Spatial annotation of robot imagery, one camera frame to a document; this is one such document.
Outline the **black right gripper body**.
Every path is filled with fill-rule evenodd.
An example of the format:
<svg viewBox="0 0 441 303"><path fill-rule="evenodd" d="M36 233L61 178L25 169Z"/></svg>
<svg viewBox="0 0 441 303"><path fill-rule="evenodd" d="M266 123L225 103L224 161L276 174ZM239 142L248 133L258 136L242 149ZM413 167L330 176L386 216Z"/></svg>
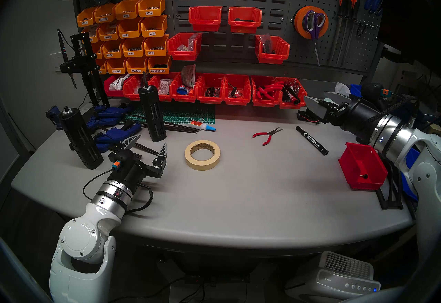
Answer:
<svg viewBox="0 0 441 303"><path fill-rule="evenodd" d="M322 101L322 106L326 108L323 120L351 132L357 141L371 141L374 128L383 115L366 103L363 99L352 99L342 104Z"/></svg>

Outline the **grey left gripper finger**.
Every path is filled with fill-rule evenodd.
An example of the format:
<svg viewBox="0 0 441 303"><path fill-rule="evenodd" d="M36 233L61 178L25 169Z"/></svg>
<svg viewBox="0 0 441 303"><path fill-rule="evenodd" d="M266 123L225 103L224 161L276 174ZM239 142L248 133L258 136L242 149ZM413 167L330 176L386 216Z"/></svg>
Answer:
<svg viewBox="0 0 441 303"><path fill-rule="evenodd" d="M164 170L166 166L166 159L167 159L167 143L165 142L157 155L157 157L154 159L152 166L155 169Z"/></svg>
<svg viewBox="0 0 441 303"><path fill-rule="evenodd" d="M141 137L140 134L136 134L133 136L130 136L122 141L119 141L117 143L117 151L123 151L123 150L130 150L138 141L138 139Z"/></svg>

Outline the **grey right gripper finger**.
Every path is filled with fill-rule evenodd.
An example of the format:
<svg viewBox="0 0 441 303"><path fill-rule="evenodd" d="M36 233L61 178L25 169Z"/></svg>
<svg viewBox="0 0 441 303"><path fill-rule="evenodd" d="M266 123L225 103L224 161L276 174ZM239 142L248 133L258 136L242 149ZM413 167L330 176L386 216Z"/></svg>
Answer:
<svg viewBox="0 0 441 303"><path fill-rule="evenodd" d="M310 96L304 96L304 101L307 109L316 115L320 121L329 122L326 117L328 114L328 109L330 109L332 106L332 101L321 100Z"/></svg>
<svg viewBox="0 0 441 303"><path fill-rule="evenodd" d="M325 98L331 100L334 103L350 103L351 99L340 93L326 92L324 91Z"/></svg>

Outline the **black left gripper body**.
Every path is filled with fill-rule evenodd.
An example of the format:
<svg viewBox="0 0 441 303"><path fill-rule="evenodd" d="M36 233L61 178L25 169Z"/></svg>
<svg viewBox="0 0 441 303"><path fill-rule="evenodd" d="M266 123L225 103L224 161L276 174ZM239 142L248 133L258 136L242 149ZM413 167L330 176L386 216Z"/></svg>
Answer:
<svg viewBox="0 0 441 303"><path fill-rule="evenodd" d="M164 167L146 165L144 163L120 163L119 167L113 169L110 180L122 183L130 190L135 190L138 183L145 177L162 177Z"/></svg>

